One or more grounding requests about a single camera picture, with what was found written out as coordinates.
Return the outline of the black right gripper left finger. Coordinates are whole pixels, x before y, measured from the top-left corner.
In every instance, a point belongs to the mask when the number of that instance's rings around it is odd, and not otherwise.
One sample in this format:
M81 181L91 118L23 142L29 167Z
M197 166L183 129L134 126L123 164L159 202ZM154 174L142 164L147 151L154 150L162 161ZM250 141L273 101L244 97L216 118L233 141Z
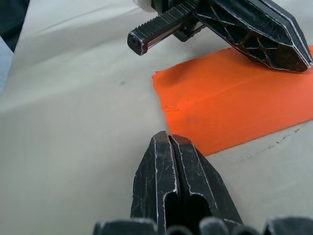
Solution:
M174 150L166 131L152 136L134 176L131 217L149 218L158 229L171 226L178 199Z

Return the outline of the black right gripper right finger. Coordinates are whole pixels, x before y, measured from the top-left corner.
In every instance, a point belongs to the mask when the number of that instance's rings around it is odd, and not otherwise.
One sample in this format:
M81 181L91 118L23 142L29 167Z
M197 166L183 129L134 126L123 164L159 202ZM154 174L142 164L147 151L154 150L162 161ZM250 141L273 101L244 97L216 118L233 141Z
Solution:
M170 137L185 196L185 218L192 227L209 216L217 217L228 226L241 225L242 219L218 171L202 153L184 137Z

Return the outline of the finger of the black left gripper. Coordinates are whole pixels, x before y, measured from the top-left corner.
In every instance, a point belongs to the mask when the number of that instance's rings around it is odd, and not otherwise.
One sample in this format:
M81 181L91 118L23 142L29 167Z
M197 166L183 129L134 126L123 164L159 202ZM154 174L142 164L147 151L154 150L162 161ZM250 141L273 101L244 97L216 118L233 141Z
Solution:
M313 1L312 0L279 0L278 5L282 7L279 10L284 18L291 24L298 41L307 57L310 66L313 65L313 59L309 50L308 43L305 38L296 17L299 17L301 23L308 23L306 29L313 28Z
M311 68L291 24L271 0L201 0L195 16L249 60L281 71Z

